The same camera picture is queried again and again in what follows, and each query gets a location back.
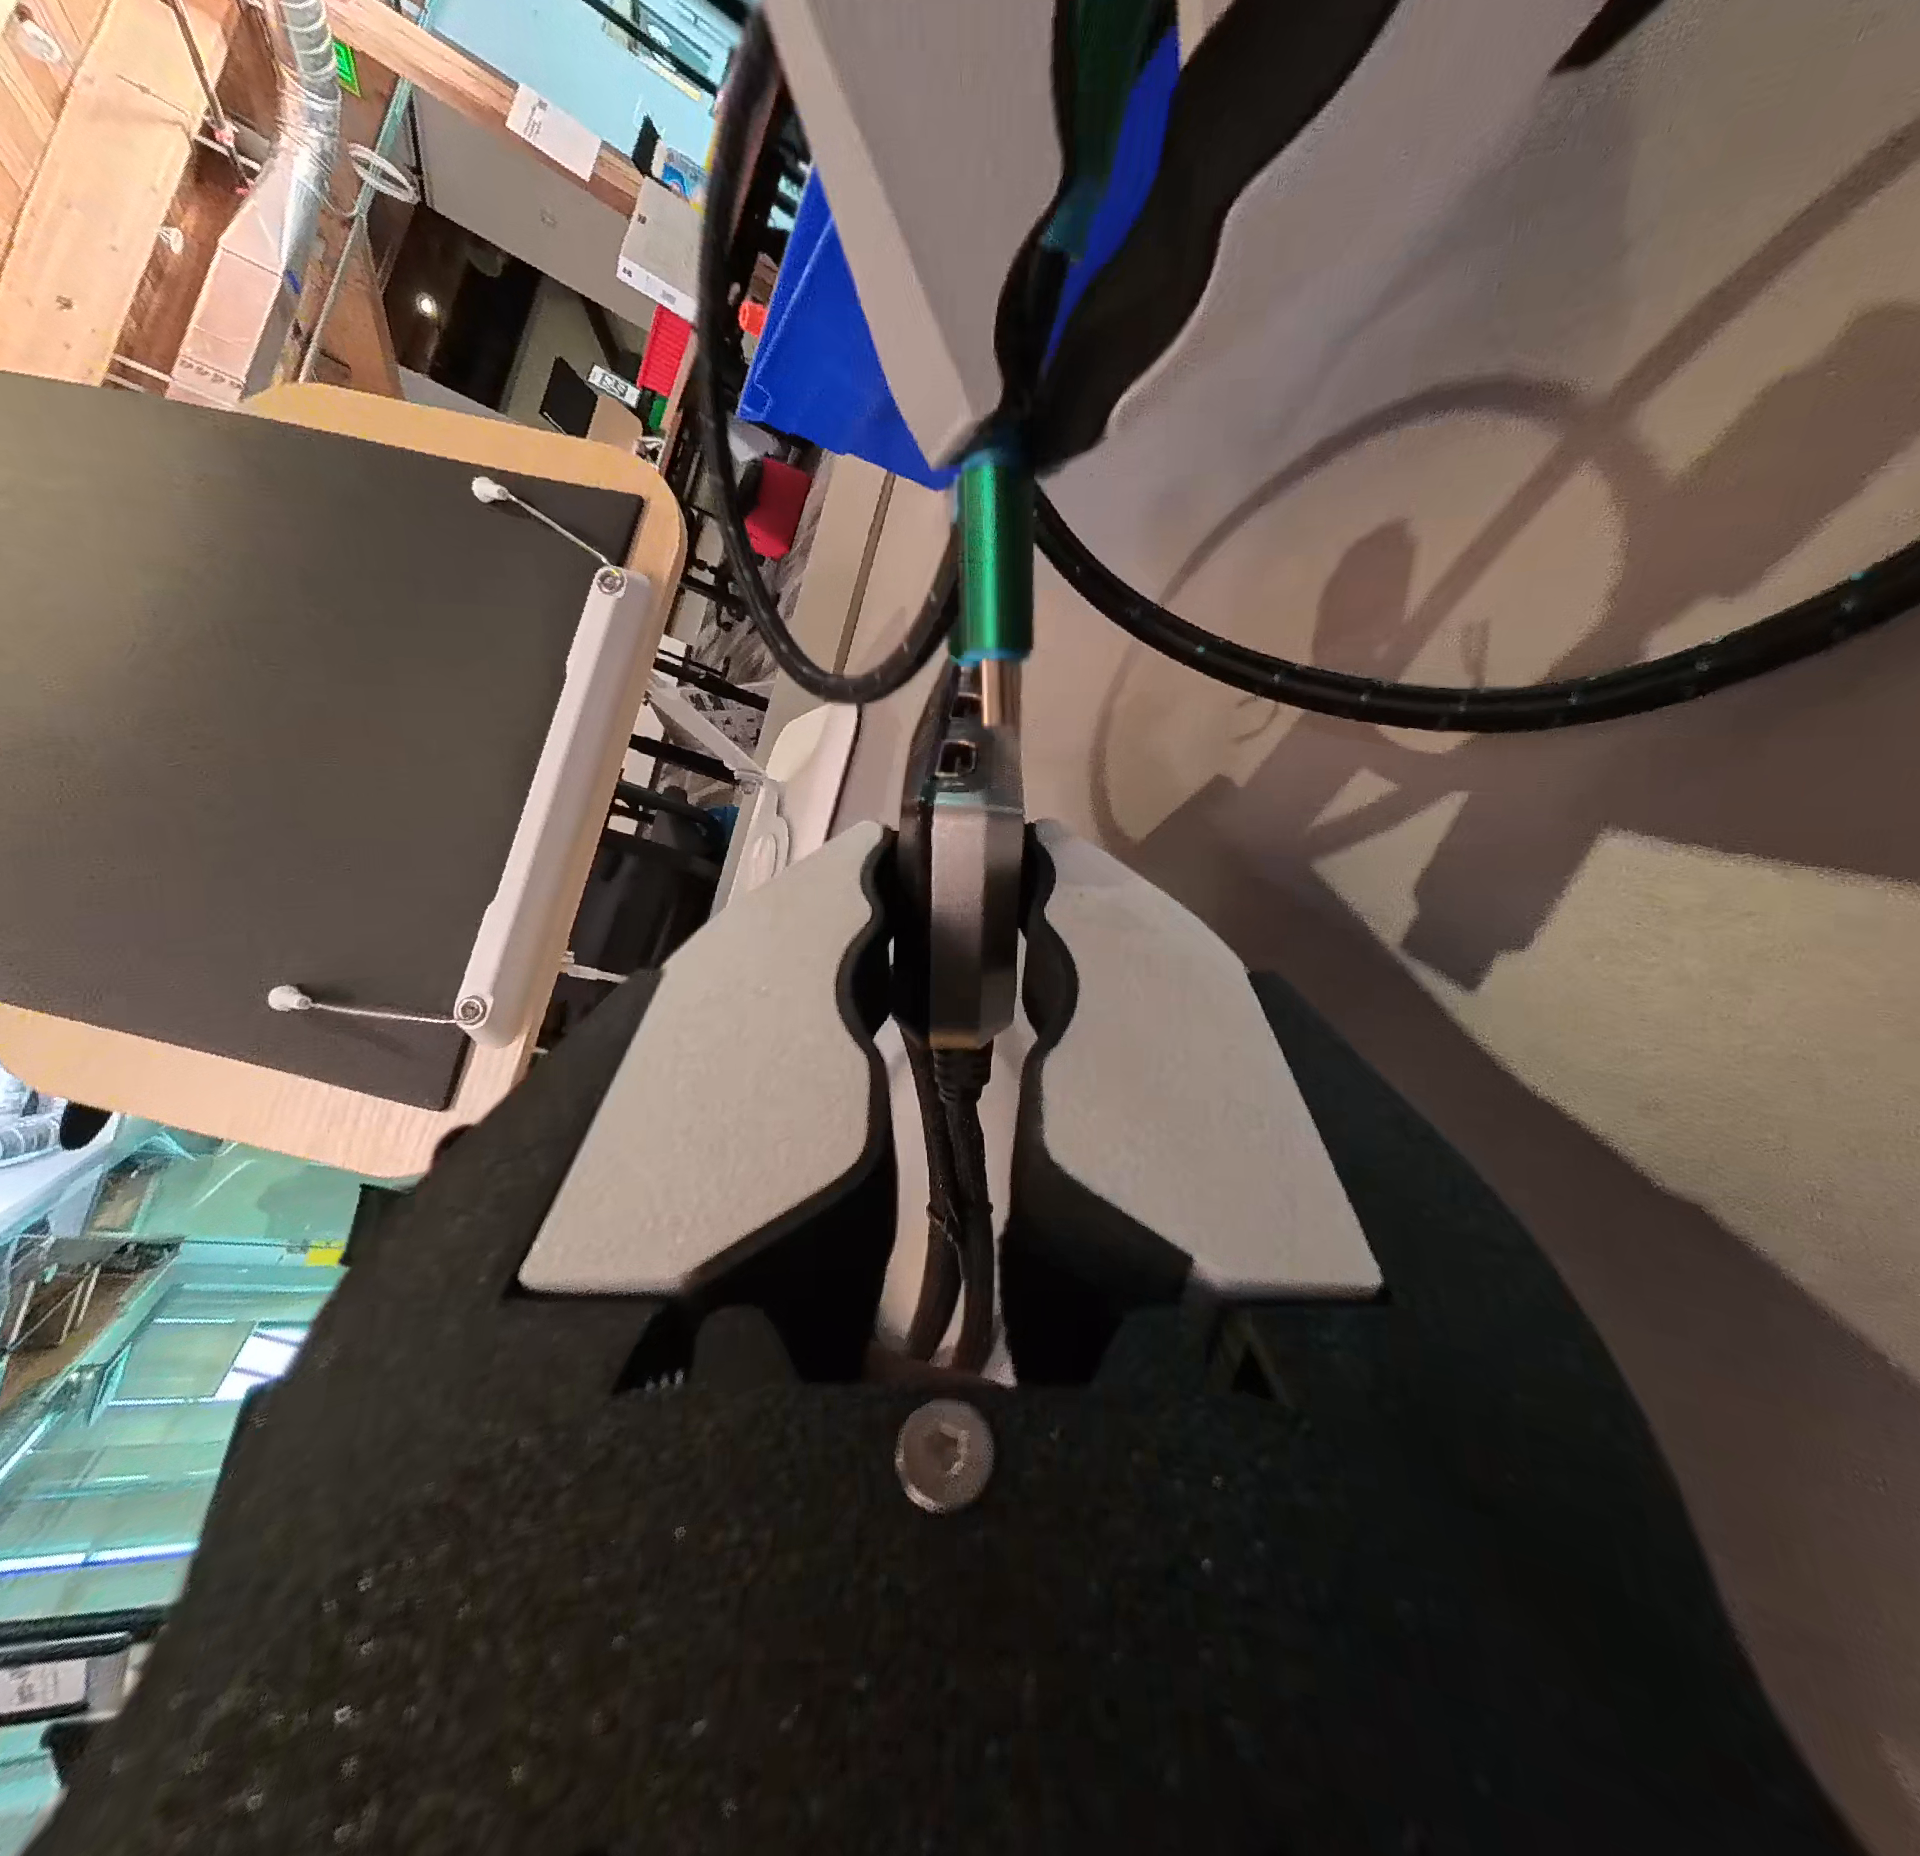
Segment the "silver ribbed air duct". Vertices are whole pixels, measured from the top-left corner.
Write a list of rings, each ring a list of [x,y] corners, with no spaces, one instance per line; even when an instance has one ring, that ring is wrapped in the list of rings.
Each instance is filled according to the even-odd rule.
[[[165,385],[172,402],[231,410],[319,359],[331,275],[324,217],[342,159],[342,95],[326,0],[262,0],[277,124],[224,228]]]

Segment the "white and blue carton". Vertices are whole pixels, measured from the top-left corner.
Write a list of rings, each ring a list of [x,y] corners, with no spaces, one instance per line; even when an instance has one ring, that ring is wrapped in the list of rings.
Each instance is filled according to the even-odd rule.
[[[617,283],[691,321],[697,312],[703,231],[703,194],[688,196],[680,175],[664,182],[641,174],[615,259]]]

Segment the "grey HDMI hub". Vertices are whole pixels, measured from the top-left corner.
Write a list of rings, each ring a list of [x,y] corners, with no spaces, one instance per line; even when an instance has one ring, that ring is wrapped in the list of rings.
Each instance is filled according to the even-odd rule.
[[[930,1051],[990,1047],[1013,1017],[1021,742],[977,668],[946,665],[914,729],[896,843],[898,1013]]]

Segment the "black board with wooden rim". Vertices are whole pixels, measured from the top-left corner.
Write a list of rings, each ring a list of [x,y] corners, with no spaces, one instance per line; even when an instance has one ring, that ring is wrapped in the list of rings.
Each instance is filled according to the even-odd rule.
[[[477,473],[657,578],[660,639],[688,528],[634,453],[322,385],[214,410],[4,374],[13,1075],[372,1178],[510,1092],[548,1001],[494,1050],[266,1003],[453,1005],[594,578]]]

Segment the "grey desk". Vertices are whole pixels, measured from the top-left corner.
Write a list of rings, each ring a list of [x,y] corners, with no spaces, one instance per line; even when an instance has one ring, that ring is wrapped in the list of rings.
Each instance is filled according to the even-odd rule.
[[[1546,0],[1277,178],[1052,482],[1283,658],[1595,676],[1915,546],[1915,0]],[[1915,615],[1699,704],[1415,735],[1260,704],[1044,576],[1028,792],[1311,1000],[1554,1255],[1767,1693],[1915,1852]]]

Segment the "blue plastic bin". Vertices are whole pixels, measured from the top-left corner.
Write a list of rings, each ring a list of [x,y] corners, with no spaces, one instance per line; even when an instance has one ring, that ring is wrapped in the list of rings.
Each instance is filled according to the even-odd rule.
[[[1178,66],[1178,31],[1163,19],[1129,94],[1085,247],[1067,266],[1051,352],[1060,344],[1070,310],[1139,220],[1158,174]],[[956,471],[929,463],[901,414],[817,174],[802,190],[736,414],[923,489],[944,490],[955,482]]]

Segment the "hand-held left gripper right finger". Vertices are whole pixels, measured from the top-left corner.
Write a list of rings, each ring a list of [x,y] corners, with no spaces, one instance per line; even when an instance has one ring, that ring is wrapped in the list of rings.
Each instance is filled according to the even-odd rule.
[[[1028,831],[1023,874],[1012,1378],[1091,1379],[1141,1312],[1375,1301],[1379,1258],[1235,949],[1063,824]]]

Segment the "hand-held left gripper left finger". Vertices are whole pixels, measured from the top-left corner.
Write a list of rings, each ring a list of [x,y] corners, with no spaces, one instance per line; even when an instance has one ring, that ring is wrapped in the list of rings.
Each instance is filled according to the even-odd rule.
[[[519,1265],[540,1297],[756,1308],[804,1379],[856,1379],[898,1235],[896,834],[861,822],[660,966]]]

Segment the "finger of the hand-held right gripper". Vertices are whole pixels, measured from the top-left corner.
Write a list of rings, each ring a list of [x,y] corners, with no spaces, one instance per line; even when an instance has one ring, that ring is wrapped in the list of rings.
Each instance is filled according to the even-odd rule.
[[[1205,392],[1274,423],[1405,247],[1523,121],[1573,0],[1226,0],[1172,19],[1158,136],[1129,120],[1168,0],[1047,0],[1051,211],[1009,274],[1035,471],[1157,442]]]
[[[792,94],[886,387],[932,463],[1002,397],[995,321],[1063,170],[1058,0],[792,0]]]

